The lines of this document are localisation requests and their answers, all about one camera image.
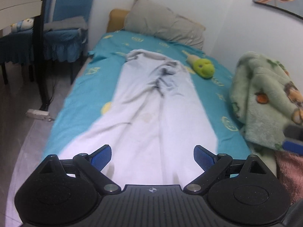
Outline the green plush toy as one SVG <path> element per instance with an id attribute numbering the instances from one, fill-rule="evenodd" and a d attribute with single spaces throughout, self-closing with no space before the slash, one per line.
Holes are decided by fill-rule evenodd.
<path id="1" fill-rule="evenodd" d="M 186 62 L 200 77 L 204 79 L 211 79 L 215 73 L 213 63 L 207 58 L 200 58 L 196 55 L 189 54 Z"/>

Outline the white power strip on floor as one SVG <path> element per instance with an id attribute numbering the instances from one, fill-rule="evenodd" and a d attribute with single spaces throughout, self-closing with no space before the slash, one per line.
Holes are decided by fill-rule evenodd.
<path id="1" fill-rule="evenodd" d="M 52 118 L 49 111 L 28 109 L 26 112 L 26 116 L 37 120 L 54 121 L 54 118 Z"/>

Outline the white t-shirt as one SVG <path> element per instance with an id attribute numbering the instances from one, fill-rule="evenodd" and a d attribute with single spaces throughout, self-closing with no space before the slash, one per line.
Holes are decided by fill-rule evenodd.
<path id="1" fill-rule="evenodd" d="M 60 159 L 112 149 L 103 173 L 127 184 L 187 185 L 202 173 L 194 147 L 213 153 L 218 139 L 190 74 L 163 54 L 133 50 L 126 55 L 109 110 L 59 153 Z"/>

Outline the yellow-brown headboard cushion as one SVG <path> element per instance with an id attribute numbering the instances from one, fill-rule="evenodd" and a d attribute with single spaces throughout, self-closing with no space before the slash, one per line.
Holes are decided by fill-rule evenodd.
<path id="1" fill-rule="evenodd" d="M 106 32 L 115 32 L 124 28 L 124 20 L 129 14 L 129 10 L 113 9 L 109 13 L 109 21 Z"/>

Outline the pink fleece cloth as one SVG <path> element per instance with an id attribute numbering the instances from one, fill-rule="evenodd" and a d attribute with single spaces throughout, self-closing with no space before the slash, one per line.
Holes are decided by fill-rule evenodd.
<path id="1" fill-rule="evenodd" d="M 302 156 L 286 151 L 275 152 L 277 176 L 288 191 L 291 204 L 302 199 Z"/>

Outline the white desk with black legs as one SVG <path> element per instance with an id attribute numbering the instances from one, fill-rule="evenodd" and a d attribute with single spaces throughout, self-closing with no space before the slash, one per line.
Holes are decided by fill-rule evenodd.
<path id="1" fill-rule="evenodd" d="M 46 0 L 1 0 L 1 33 L 13 39 L 13 55 L 8 61 L 20 63 L 22 71 L 28 71 L 29 78 L 37 83 L 42 111 L 47 111 L 51 103 L 44 57 L 45 9 Z"/>

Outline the far blue covered chair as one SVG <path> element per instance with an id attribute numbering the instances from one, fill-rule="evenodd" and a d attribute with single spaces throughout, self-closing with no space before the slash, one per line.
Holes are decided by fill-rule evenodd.
<path id="1" fill-rule="evenodd" d="M 1 0 L 1 69 L 8 84 L 5 63 L 28 64 L 31 58 L 29 30 L 13 33 L 11 25 L 41 15 L 42 0 Z"/>

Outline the small white plush toy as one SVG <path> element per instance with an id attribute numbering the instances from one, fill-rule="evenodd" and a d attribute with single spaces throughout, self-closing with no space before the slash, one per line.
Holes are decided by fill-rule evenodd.
<path id="1" fill-rule="evenodd" d="M 28 18 L 11 25 L 11 32 L 16 33 L 33 28 L 34 19 Z"/>

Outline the teal patterned bed sheet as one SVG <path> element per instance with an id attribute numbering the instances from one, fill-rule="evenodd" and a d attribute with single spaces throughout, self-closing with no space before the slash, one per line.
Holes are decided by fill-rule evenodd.
<path id="1" fill-rule="evenodd" d="M 163 54 L 185 66 L 218 139 L 214 154 L 226 153 L 234 159 L 246 159 L 250 149 L 239 133 L 229 102 L 231 73 L 213 61 L 214 77 L 203 79 L 186 62 L 188 54 L 204 58 L 201 50 L 125 30 L 105 34 L 91 51 L 92 61 L 65 99 L 55 119 L 44 155 L 56 154 L 59 158 L 65 146 L 109 110 L 126 55 L 140 49 Z"/>

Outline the blue covered chair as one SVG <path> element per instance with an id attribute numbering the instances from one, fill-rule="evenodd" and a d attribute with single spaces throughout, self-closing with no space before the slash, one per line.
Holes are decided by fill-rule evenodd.
<path id="1" fill-rule="evenodd" d="M 29 30 L 13 33 L 11 25 L 41 15 L 42 0 L 1 0 L 1 69 L 8 84 L 5 63 L 28 64 L 31 58 Z"/>
<path id="2" fill-rule="evenodd" d="M 88 43 L 88 22 L 94 0 L 46 0 L 44 14 L 44 56 L 70 64 L 83 61 Z"/>

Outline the near blue covered chair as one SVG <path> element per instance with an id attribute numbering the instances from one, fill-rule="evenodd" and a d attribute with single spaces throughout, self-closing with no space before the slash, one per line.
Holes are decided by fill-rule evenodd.
<path id="1" fill-rule="evenodd" d="M 88 43 L 88 22 L 94 0 L 46 0 L 44 14 L 44 56 L 70 64 L 83 61 Z"/>

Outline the green fleece blanket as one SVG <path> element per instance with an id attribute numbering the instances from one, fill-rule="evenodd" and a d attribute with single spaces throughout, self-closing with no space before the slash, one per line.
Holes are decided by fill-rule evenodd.
<path id="1" fill-rule="evenodd" d="M 302 95 L 286 68 L 263 54 L 247 52 L 236 66 L 230 88 L 236 118 L 246 141 L 283 150 L 284 128 L 302 125 Z"/>

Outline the grey folded cloth on chair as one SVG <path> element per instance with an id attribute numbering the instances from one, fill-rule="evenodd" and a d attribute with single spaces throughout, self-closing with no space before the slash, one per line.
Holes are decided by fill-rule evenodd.
<path id="1" fill-rule="evenodd" d="M 44 24 L 44 31 L 83 29 L 87 30 L 87 23 L 82 16 L 71 17 L 61 21 L 52 21 Z"/>

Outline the grey pillow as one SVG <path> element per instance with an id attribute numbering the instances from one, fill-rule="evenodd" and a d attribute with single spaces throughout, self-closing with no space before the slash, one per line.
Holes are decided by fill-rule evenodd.
<path id="1" fill-rule="evenodd" d="M 203 49 L 205 27 L 151 0 L 134 0 L 124 20 L 127 31 Z"/>

